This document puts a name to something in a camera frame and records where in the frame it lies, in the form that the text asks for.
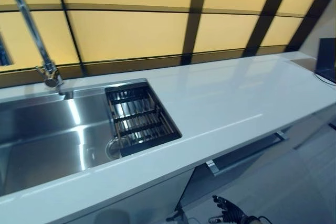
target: stainless steel sink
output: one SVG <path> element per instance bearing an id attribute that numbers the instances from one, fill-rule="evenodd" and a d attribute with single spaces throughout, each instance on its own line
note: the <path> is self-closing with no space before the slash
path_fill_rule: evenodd
<path id="1" fill-rule="evenodd" d="M 175 140 L 145 79 L 0 103 L 0 195 Z"/>

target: faucet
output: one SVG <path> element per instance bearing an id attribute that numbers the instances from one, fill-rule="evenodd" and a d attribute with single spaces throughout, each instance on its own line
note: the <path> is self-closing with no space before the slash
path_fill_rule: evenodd
<path id="1" fill-rule="evenodd" d="M 28 5 L 25 0 L 15 0 L 19 11 L 22 13 L 24 20 L 28 26 L 31 36 L 41 54 L 43 59 L 43 67 L 36 66 L 35 69 L 43 77 L 44 83 L 49 87 L 59 88 L 63 84 L 63 80 L 56 68 L 55 63 L 49 58 L 46 47 L 41 39 L 40 34 L 38 33 L 37 27 L 30 15 Z M 5 61 L 6 65 L 11 64 L 11 61 Z"/>

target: cabinet handle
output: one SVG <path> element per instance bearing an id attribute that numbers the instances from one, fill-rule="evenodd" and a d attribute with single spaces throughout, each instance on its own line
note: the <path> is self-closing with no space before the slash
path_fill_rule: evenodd
<path id="1" fill-rule="evenodd" d="M 264 148 L 261 148 L 255 152 L 253 152 L 252 154 L 246 156 L 246 157 L 243 157 L 241 159 L 239 159 L 237 162 L 233 163 L 232 165 L 229 165 L 229 166 L 226 166 L 225 168 L 223 169 L 218 169 L 217 165 L 215 164 L 215 162 L 211 159 L 206 163 L 206 165 L 208 166 L 208 168 L 210 169 L 210 171 L 212 172 L 212 174 L 216 177 L 222 173 L 225 173 L 225 172 L 228 172 L 229 170 L 232 170 L 233 168 L 243 164 L 243 163 L 246 163 L 258 156 L 262 156 L 262 154 L 264 154 L 266 152 L 266 150 L 268 150 L 269 148 L 279 144 L 279 143 L 282 143 L 284 140 L 288 140 L 289 137 L 282 131 L 277 131 L 276 133 L 274 133 L 274 135 L 278 138 L 278 141 L 276 142 L 273 142 L 271 143 L 270 145 L 264 147 Z"/>

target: countertop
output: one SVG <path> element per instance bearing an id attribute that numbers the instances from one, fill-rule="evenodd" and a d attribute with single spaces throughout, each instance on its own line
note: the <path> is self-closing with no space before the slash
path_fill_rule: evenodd
<path id="1" fill-rule="evenodd" d="M 290 61 L 300 58 L 308 56 L 290 52 L 66 80 L 71 88 L 147 78 L 183 136 L 2 196 L 1 223 L 48 223 L 124 197 L 335 104 L 334 87 Z M 32 84 L 0 89 L 0 98 L 46 91 L 43 83 Z"/>

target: illuminated backsplash panel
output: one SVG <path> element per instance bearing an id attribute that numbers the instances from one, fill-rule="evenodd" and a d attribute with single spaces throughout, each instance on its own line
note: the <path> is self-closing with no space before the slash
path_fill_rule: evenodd
<path id="1" fill-rule="evenodd" d="M 62 76 L 77 78 L 298 50 L 329 0 L 26 1 Z M 14 62 L 0 87 L 39 82 L 14 0 L 0 0 L 0 31 Z"/>

